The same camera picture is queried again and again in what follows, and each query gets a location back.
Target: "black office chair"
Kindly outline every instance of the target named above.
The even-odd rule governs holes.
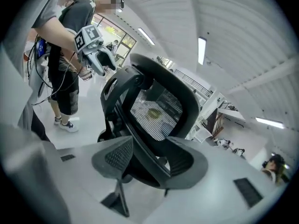
[[[186,137],[199,114],[196,97],[164,66],[139,54],[130,60],[132,66],[116,72],[102,91],[106,130],[98,141],[133,137],[123,178],[131,175],[160,189],[190,188],[206,173],[206,158],[168,137]],[[157,157],[166,157],[170,170]]]

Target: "white floor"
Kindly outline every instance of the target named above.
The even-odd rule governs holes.
[[[34,107],[38,118],[45,126],[46,134],[56,149],[80,147],[97,142],[98,135],[105,129],[100,94],[105,78],[94,75],[91,80],[79,79],[78,112],[71,121],[79,131],[69,133],[54,125],[54,112],[48,101]],[[51,89],[44,89],[38,102],[51,95]],[[124,185],[124,192],[130,212],[129,219],[135,223],[145,220],[164,200],[164,190],[147,186],[137,180]]]
[[[99,75],[83,81],[79,79],[78,112],[71,117],[71,122],[79,127],[76,133],[69,133],[54,125],[54,112],[48,101],[36,105],[34,110],[45,126],[46,134],[56,149],[79,147],[97,142],[99,134],[105,129],[104,114],[100,95],[106,80]],[[47,87],[39,102],[51,95]]]

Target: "black t-shirt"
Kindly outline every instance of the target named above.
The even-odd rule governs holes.
[[[59,17],[62,25],[74,35],[85,26],[91,24],[94,15],[95,3],[91,0],[77,0],[62,11]],[[49,69],[58,70],[59,60],[63,56],[61,48],[52,45],[49,55]]]

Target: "chair backrest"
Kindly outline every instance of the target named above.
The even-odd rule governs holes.
[[[170,179],[191,169],[194,162],[193,154],[167,137],[185,138],[199,106],[192,90],[164,66],[139,54],[131,54],[130,60],[132,66],[116,72],[101,94],[105,118],[115,124],[111,138],[133,136],[134,152],[126,173],[148,185],[169,188]],[[170,171],[156,156],[167,157]]]

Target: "ceiling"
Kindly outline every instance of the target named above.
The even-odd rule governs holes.
[[[125,4],[128,12],[117,15],[132,29],[144,28],[157,44],[147,44],[149,49],[217,87],[295,170],[299,43],[273,0],[125,0]],[[207,39],[204,65],[198,64],[199,36]],[[287,128],[268,128],[255,123],[255,117],[281,121]]]

